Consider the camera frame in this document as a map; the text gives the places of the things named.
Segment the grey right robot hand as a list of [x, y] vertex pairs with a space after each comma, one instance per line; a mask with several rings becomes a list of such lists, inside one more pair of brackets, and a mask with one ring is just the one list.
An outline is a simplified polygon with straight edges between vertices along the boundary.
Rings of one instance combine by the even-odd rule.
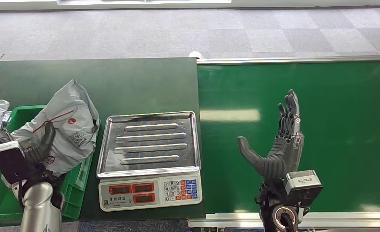
[[284, 102], [285, 104], [277, 105], [278, 130], [266, 156], [260, 156], [251, 149], [245, 137], [237, 137], [239, 152], [264, 179], [283, 178], [287, 173], [297, 171], [299, 167], [304, 134], [300, 125], [298, 97], [293, 89], [284, 96]]

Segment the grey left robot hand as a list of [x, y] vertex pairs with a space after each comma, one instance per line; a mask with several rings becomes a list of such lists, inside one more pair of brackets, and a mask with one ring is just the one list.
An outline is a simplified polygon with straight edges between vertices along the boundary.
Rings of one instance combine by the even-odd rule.
[[0, 158], [2, 157], [1, 153], [5, 152], [8, 157], [20, 156], [32, 164], [42, 163], [49, 156], [56, 134], [52, 122], [45, 123], [44, 132], [45, 134], [37, 146], [23, 148], [18, 140], [14, 140], [13, 136], [0, 126]]

